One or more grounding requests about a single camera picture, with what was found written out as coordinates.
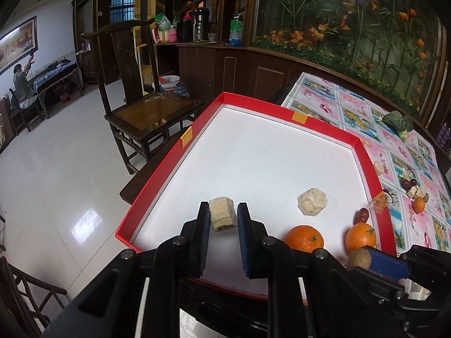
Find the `orange tangerine with stem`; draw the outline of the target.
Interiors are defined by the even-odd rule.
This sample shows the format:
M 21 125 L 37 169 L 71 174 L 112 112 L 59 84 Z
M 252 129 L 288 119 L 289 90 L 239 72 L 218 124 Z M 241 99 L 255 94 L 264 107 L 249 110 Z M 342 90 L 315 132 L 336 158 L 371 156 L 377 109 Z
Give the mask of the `orange tangerine with stem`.
M 346 234 L 346 251 L 353 252 L 364 246 L 375 247 L 376 232 L 370 224 L 357 223 Z

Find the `beige wafer block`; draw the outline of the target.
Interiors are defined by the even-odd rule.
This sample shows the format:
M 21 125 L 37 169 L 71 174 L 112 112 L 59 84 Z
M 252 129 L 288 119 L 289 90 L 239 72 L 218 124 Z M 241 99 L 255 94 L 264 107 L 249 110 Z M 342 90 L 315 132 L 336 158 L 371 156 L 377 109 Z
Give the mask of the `beige wafer block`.
M 237 226 L 237 216 L 231 198 L 218 197 L 210 200 L 209 210 L 215 232 L 229 230 Z

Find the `red jujube in box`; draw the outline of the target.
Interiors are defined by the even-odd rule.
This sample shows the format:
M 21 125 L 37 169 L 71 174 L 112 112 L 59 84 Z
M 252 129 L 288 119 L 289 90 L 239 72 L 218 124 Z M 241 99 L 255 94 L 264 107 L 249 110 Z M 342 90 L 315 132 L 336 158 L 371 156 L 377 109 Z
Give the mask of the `red jujube in box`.
M 367 208 L 360 208 L 355 216 L 353 224 L 366 224 L 369 219 L 369 211 Z

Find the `small tangerine on table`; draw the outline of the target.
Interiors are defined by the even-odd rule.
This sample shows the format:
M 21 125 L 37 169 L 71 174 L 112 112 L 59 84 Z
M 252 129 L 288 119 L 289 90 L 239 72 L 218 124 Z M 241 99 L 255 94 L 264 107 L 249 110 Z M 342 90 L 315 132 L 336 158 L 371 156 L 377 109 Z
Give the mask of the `small tangerine on table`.
M 425 209 L 425 200 L 421 197 L 417 197 L 414 199 L 412 203 L 412 207 L 416 214 L 421 214 Z

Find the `dark red jujube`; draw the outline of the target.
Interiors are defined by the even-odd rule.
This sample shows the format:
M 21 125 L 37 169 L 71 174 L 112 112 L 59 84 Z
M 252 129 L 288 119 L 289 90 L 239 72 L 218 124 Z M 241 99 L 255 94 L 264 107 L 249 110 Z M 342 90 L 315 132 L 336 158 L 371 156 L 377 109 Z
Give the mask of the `dark red jujube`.
M 411 189 L 412 185 L 411 185 L 409 180 L 402 179 L 401 180 L 401 187 L 402 187 L 402 189 L 404 189 L 405 191 L 408 192 Z

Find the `colourful fruit print tablecloth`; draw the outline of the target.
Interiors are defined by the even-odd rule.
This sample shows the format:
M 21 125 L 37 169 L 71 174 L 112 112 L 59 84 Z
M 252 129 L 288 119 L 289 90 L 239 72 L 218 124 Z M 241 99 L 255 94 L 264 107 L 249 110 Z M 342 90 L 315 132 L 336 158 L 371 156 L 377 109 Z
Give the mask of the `colourful fruit print tablecloth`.
M 402 141 L 381 121 L 387 110 L 306 72 L 283 88 L 276 101 L 360 139 L 386 194 L 397 253 L 412 245 L 450 251 L 450 186 L 424 137 L 412 130 Z M 401 187 L 402 179 L 412 185 L 408 192 Z M 426 203 L 421 214 L 412 207 L 417 197 Z

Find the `red box white inside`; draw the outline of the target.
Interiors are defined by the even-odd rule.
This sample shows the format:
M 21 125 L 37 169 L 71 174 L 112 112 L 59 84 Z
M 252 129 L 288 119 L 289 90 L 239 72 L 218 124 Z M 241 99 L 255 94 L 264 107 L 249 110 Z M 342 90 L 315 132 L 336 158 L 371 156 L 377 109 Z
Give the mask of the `red box white inside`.
M 315 217 L 297 198 L 326 194 Z M 326 250 L 346 260 L 345 236 L 360 208 L 370 211 L 377 246 L 394 254 L 381 182 L 356 136 L 290 109 L 222 93 L 174 144 L 132 202 L 115 236 L 127 247 L 152 250 L 178 235 L 202 202 L 224 196 L 246 203 L 272 237 L 310 225 Z

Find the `purple bottles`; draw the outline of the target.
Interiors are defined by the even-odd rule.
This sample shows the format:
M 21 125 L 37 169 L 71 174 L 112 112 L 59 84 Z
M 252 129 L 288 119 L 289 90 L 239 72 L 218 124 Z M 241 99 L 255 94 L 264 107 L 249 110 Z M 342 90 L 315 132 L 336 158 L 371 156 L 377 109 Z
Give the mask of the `purple bottles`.
M 439 132 L 436 136 L 436 141 L 439 144 L 439 146 L 443 148 L 445 151 L 448 151 L 450 149 L 450 137 L 451 137 L 451 129 L 447 125 L 447 123 L 444 123 L 442 127 L 439 129 Z

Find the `green leafy vegetable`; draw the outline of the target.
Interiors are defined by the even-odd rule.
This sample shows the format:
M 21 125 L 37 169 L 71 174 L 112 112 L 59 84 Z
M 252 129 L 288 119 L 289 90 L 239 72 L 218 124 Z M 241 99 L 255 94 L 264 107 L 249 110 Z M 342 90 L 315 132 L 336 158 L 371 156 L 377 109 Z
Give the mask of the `green leafy vegetable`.
M 409 138 L 409 133 L 414 129 L 412 119 L 399 111 L 387 113 L 382 117 L 381 121 L 390 127 L 404 142 Z

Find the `dark wooden chair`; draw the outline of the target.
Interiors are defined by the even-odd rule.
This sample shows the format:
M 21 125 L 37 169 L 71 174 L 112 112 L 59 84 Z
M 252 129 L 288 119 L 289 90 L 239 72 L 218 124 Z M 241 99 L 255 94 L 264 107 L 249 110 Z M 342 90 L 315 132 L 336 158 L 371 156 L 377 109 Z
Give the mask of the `dark wooden chair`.
M 129 174 L 138 173 L 131 163 L 137 155 L 143 156 L 146 162 L 152 160 L 155 150 L 151 144 L 162 139 L 167 143 L 170 139 L 170 128 L 185 121 L 193 122 L 203 110 L 203 102 L 182 95 L 175 95 L 160 89 L 154 41 L 151 25 L 154 19 L 146 21 L 129 20 L 107 25 L 97 31 L 83 33 L 81 38 L 89 41 L 93 53 L 93 62 L 99 86 L 105 119 L 109 123 L 122 161 Z M 154 79 L 154 90 L 145 91 L 136 57 L 137 47 L 134 40 L 134 29 L 140 28 L 142 46 L 147 50 Z M 110 37 L 115 59 L 124 89 L 124 104 L 113 109 L 106 90 L 105 73 L 101 54 L 101 39 Z

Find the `seated person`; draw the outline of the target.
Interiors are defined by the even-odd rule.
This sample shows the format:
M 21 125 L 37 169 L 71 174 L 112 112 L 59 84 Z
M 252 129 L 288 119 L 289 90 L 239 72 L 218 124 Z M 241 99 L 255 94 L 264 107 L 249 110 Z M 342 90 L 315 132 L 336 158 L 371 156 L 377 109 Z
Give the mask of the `seated person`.
M 28 82 L 27 75 L 34 62 L 34 55 L 30 54 L 28 61 L 25 65 L 20 63 L 16 64 L 13 70 L 13 83 L 15 86 L 15 98 L 19 104 L 20 109 L 27 109 L 32 106 L 37 100 L 35 90 Z

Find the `flower mural panel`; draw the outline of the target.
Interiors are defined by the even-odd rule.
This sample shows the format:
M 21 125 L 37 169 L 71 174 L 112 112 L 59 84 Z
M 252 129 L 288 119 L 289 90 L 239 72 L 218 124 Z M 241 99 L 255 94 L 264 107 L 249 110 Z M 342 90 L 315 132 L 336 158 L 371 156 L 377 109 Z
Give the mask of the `flower mural panel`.
M 442 62 L 444 27 L 426 0 L 258 0 L 252 45 L 324 66 L 414 116 Z

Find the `dark desk table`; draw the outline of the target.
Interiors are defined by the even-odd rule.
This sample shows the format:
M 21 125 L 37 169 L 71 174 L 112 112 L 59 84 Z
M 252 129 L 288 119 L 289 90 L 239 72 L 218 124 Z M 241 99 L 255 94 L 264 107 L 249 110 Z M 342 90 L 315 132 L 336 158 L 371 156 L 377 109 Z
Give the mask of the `dark desk table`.
M 54 91 L 57 86 L 62 85 L 65 81 L 70 81 L 70 84 L 75 86 L 76 91 L 80 95 L 83 94 L 83 82 L 76 62 L 68 61 L 56 66 L 53 70 L 47 70 L 33 77 L 33 89 L 37 94 L 46 119 L 50 118 L 50 109 L 45 102 L 47 92 L 49 90 Z

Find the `green plastic bottle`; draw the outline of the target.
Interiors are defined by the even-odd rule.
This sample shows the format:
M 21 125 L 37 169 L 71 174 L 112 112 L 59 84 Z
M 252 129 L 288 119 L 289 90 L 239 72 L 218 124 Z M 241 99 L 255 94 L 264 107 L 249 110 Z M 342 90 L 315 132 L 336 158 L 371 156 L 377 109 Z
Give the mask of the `green plastic bottle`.
M 230 22 L 230 46 L 242 46 L 243 29 L 243 18 L 239 12 L 235 12 Z

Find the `framed horse painting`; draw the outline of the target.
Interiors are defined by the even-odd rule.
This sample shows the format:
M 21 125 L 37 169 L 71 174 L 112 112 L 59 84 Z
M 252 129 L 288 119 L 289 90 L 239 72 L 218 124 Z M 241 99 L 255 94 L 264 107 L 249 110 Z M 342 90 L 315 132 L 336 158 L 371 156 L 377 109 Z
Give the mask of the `framed horse painting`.
M 34 54 L 38 49 L 37 17 L 31 17 L 0 40 L 1 73 L 14 66 L 20 59 Z

